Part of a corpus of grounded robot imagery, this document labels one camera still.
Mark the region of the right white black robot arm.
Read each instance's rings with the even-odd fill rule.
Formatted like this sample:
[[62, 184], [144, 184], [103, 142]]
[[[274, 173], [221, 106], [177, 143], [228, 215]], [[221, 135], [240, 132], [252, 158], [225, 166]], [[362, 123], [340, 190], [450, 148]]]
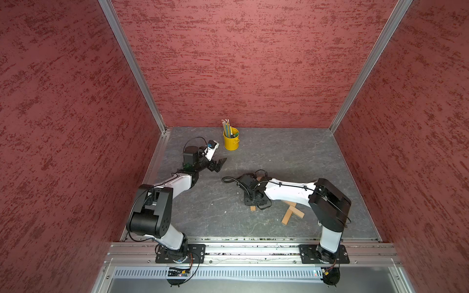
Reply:
[[320, 244], [316, 250], [322, 262], [333, 263], [349, 220], [351, 200], [329, 180], [320, 178], [311, 183], [292, 183], [271, 177], [257, 178], [253, 173], [247, 173], [235, 181], [244, 192], [245, 203], [250, 206], [289, 201], [310, 207], [321, 224]]

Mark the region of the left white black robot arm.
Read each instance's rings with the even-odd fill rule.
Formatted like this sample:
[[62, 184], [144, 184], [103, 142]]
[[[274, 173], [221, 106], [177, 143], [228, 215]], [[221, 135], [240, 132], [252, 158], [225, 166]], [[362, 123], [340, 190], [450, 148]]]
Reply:
[[186, 256], [187, 238], [171, 224], [173, 199], [193, 188], [201, 171], [220, 172], [226, 159], [213, 159], [219, 146], [214, 140], [201, 147], [186, 146], [181, 169], [159, 184], [141, 185], [126, 223], [127, 232], [148, 236], [169, 253]]

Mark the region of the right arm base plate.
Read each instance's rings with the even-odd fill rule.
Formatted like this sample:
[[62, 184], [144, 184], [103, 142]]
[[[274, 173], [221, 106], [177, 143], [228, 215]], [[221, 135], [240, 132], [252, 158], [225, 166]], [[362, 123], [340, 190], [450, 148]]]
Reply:
[[332, 253], [318, 245], [299, 245], [299, 255], [302, 264], [319, 264], [331, 266], [333, 264], [349, 264], [350, 259], [344, 245], [339, 245], [338, 250]]

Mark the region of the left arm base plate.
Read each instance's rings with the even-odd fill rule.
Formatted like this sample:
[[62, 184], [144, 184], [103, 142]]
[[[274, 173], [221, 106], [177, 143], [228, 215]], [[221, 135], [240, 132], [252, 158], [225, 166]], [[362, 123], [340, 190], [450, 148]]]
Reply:
[[206, 252], [205, 244], [183, 244], [179, 250], [171, 250], [162, 245], [155, 248], [156, 264], [202, 264]]

